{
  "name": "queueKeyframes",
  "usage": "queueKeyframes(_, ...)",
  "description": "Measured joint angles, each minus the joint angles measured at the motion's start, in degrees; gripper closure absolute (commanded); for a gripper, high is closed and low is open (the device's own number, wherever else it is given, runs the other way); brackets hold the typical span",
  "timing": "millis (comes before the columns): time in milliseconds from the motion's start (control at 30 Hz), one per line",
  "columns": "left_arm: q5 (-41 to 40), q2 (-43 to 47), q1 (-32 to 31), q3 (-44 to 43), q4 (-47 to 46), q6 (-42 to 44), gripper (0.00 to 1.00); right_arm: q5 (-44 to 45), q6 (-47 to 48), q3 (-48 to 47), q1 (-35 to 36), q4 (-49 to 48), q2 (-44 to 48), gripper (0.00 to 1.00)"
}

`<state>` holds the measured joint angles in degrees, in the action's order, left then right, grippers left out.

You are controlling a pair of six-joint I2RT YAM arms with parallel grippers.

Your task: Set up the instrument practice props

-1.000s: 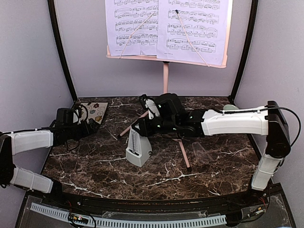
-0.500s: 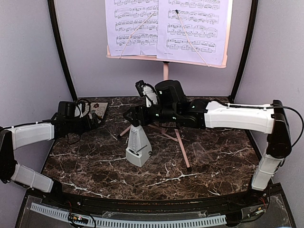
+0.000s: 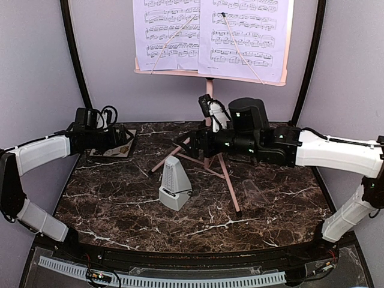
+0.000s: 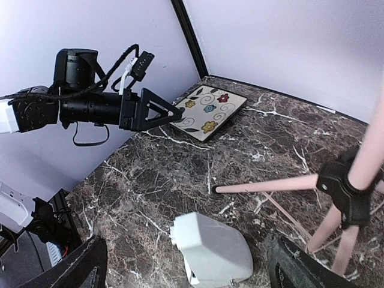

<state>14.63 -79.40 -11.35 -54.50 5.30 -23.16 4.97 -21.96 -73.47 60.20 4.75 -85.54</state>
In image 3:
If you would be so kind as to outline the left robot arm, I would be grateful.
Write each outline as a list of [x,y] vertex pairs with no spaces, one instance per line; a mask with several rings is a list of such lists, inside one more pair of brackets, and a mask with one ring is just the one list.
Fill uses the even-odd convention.
[[78,108],[64,130],[1,150],[1,215],[35,234],[62,243],[72,262],[85,256],[77,232],[56,219],[57,204],[75,157],[88,150],[104,153],[131,143],[134,133],[117,122],[113,106]]

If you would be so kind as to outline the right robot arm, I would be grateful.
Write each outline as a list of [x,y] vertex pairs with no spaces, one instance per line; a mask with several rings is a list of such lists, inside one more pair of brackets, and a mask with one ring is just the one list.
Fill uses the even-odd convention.
[[325,136],[306,127],[272,128],[261,99],[235,99],[225,107],[205,94],[199,104],[211,126],[191,130],[175,139],[193,158],[220,153],[247,155],[258,162],[279,166],[316,166],[354,172],[362,181],[351,198],[319,226],[319,237],[306,255],[319,260],[366,215],[383,209],[383,137],[359,141]]

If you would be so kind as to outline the pink folding music stand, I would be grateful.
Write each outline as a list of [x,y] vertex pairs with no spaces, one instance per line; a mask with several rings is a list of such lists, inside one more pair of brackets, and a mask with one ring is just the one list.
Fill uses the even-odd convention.
[[[157,70],[157,71],[142,71],[140,70],[140,67],[139,67],[139,71],[143,74],[162,74],[162,75],[171,75],[171,76],[196,76],[196,77],[203,77],[205,78],[206,80],[206,93],[205,94],[209,94],[213,99],[216,99],[214,96],[213,96],[213,91],[214,91],[214,84],[213,84],[213,81],[215,79],[220,79],[220,78],[214,78],[214,77],[211,77],[211,76],[205,76],[205,75],[201,75],[198,73],[198,65],[197,65],[197,70]],[[212,121],[210,118],[206,118],[204,117],[205,120],[204,120],[204,126],[211,126],[212,124]],[[178,145],[176,145],[176,148],[167,156],[174,156],[176,158],[178,158],[179,160],[181,160],[182,158],[186,158],[188,160],[191,160],[191,161],[198,161],[199,157],[203,157],[203,161],[202,161],[202,166],[206,169],[206,170],[209,170],[210,168],[210,165],[211,163],[215,160],[215,159],[218,159],[218,160],[222,160],[223,159],[223,154],[224,153],[220,153],[218,155],[215,155],[211,158],[207,158],[207,157],[204,157],[203,154],[200,154],[197,158],[193,158],[193,157],[190,157],[186,154],[186,152]],[[164,162],[166,160],[166,158],[164,158],[161,162],[159,162],[157,164],[157,167],[162,169],[163,170],[163,167],[164,167]]]

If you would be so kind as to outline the clear plastic metronome cover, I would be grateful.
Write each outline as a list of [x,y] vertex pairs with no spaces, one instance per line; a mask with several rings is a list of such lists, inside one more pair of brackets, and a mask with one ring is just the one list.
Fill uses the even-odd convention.
[[245,205],[247,208],[264,208],[270,204],[268,198],[251,179],[242,182],[244,189]]

